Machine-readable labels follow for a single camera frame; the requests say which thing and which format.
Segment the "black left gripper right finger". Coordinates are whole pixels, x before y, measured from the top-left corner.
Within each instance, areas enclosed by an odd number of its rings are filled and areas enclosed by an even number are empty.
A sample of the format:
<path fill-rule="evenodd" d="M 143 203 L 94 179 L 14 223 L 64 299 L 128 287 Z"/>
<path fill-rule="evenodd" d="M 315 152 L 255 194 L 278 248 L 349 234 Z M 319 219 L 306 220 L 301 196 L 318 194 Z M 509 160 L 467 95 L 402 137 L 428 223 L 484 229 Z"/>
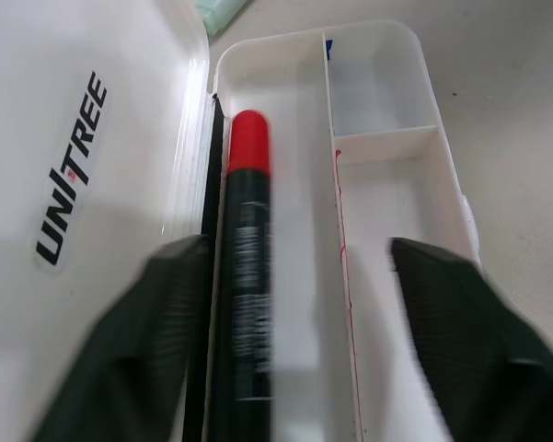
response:
<path fill-rule="evenodd" d="M 413 342 L 456 441 L 553 441 L 553 352 L 450 250 L 392 238 Z"/>

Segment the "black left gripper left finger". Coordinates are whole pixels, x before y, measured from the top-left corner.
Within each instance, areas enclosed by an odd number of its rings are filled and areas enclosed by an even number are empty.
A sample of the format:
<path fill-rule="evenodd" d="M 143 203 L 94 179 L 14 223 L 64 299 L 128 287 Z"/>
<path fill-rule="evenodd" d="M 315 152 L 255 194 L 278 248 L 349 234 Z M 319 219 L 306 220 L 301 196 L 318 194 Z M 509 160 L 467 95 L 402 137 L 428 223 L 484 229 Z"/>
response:
<path fill-rule="evenodd" d="M 209 270 L 205 235 L 154 253 L 94 325 L 34 440 L 169 440 Z"/>

